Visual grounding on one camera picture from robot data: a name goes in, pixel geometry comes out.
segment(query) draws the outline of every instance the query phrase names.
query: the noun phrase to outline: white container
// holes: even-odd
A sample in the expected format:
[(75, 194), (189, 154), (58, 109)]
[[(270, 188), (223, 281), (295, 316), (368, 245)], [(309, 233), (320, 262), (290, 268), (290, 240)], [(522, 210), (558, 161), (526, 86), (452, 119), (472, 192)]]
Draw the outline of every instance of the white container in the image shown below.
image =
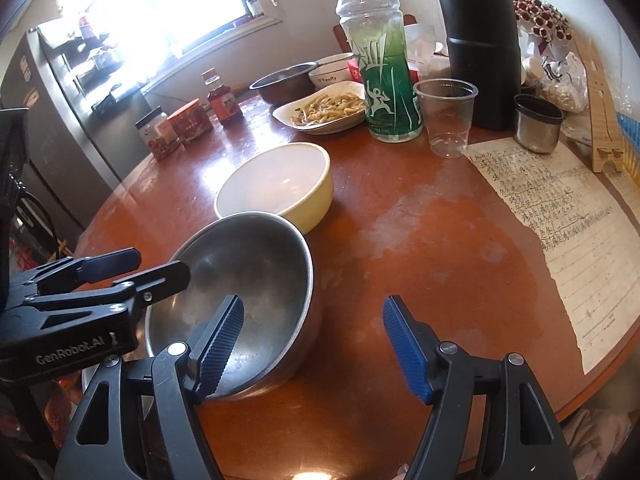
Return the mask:
[(318, 59), (318, 68), (309, 72), (309, 79), (320, 90), (340, 81), (351, 81), (351, 72), (347, 61), (353, 57), (351, 52)]

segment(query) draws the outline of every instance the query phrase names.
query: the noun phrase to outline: plastic cup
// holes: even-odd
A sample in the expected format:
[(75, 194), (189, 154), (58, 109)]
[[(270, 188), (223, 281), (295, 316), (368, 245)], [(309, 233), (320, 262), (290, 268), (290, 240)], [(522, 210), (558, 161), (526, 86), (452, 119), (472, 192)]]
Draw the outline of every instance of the plastic cup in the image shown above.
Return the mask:
[(427, 127), (431, 151), (453, 158), (463, 155), (478, 88), (459, 79), (427, 79), (414, 85)]

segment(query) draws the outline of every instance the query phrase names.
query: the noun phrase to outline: white plate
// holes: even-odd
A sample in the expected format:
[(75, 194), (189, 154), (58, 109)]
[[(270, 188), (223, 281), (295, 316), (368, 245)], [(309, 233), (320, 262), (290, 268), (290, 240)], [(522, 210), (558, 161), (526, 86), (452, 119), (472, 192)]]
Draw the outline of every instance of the white plate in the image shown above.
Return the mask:
[(361, 83), (355, 81), (341, 81), (319, 90), (315, 94), (311, 94), (308, 97), (293, 101), (286, 105), (282, 105), (273, 111), (273, 116), (279, 120), (282, 124), (291, 126), (300, 132), (305, 132), (309, 135), (327, 135), (335, 134), (353, 128), (356, 124), (360, 124), (365, 119), (365, 111), (357, 112), (356, 114), (341, 119), (336, 119), (329, 123), (324, 124), (312, 124), (311, 126), (296, 126), (291, 118), (296, 114), (296, 108), (301, 108), (309, 104), (313, 99), (321, 94), (325, 95), (340, 95), (352, 92), (356, 94), (360, 99), (364, 99), (364, 86)]

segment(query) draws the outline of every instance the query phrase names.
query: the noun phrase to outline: wooden ruler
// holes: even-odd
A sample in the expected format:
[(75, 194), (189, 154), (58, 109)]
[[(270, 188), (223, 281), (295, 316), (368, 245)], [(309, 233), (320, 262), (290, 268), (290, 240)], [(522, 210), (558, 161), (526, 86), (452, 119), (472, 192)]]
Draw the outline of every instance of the wooden ruler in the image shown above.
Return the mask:
[(585, 43), (577, 34), (574, 34), (574, 40), (587, 72), (593, 146), (591, 169), (593, 173), (600, 173), (604, 165), (611, 161), (617, 171), (622, 171), (625, 147), (600, 54), (591, 38)]

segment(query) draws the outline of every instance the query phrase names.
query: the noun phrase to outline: metal screw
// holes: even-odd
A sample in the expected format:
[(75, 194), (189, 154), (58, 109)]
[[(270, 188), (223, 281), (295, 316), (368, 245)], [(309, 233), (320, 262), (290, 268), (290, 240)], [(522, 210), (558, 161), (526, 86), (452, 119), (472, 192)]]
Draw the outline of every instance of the metal screw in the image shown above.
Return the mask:
[(453, 355), (458, 351), (458, 345), (451, 341), (443, 341), (440, 343), (440, 351), (443, 354)]
[(524, 357), (522, 357), (520, 354), (516, 354), (516, 352), (513, 352), (509, 354), (509, 362), (512, 365), (522, 366), (524, 364)]
[(175, 343), (171, 343), (166, 351), (169, 352), (169, 355), (184, 354), (187, 351), (187, 345), (185, 345), (182, 341), (178, 341)]
[(104, 365), (111, 368), (112, 366), (118, 364), (119, 360), (120, 358), (117, 355), (110, 355), (104, 360)]

